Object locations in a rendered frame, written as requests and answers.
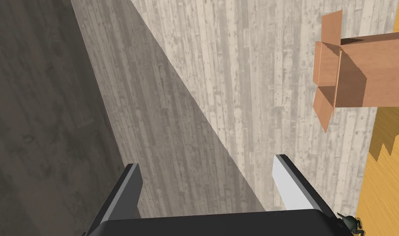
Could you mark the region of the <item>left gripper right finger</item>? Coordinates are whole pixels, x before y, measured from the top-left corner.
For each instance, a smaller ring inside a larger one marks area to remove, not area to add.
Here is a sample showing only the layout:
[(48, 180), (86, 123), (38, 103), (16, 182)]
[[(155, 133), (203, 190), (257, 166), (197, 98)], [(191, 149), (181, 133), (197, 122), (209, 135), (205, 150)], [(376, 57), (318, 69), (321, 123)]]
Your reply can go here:
[(272, 177), (287, 210), (318, 209), (335, 217), (332, 209), (285, 154), (274, 155)]

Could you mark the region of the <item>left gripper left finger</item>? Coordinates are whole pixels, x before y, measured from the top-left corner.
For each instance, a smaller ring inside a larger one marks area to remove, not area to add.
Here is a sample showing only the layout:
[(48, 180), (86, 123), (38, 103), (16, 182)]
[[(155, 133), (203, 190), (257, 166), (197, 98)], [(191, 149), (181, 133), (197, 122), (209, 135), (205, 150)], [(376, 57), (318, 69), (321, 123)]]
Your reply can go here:
[(86, 235), (92, 235), (103, 222), (137, 218), (137, 205), (142, 186), (143, 179), (139, 164), (128, 164), (95, 216)]

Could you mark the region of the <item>small dark green figurine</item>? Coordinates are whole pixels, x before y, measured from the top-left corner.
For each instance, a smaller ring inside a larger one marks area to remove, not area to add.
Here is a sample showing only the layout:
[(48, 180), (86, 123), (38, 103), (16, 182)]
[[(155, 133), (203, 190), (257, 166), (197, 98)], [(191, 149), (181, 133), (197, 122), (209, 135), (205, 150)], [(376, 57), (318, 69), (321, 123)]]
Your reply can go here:
[(337, 213), (337, 215), (340, 216), (340, 218), (342, 219), (342, 221), (345, 223), (345, 225), (351, 231), (352, 234), (364, 236), (365, 232), (362, 230), (360, 220), (357, 220), (353, 216), (344, 216), (340, 213)]

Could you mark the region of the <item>brown cardboard box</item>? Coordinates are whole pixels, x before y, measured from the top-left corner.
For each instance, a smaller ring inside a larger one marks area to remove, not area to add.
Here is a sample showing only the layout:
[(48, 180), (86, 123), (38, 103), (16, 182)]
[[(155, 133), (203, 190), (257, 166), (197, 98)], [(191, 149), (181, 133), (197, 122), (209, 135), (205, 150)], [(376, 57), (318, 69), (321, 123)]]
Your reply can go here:
[(399, 32), (341, 37), (342, 11), (323, 15), (313, 109), (327, 131), (336, 108), (399, 107)]

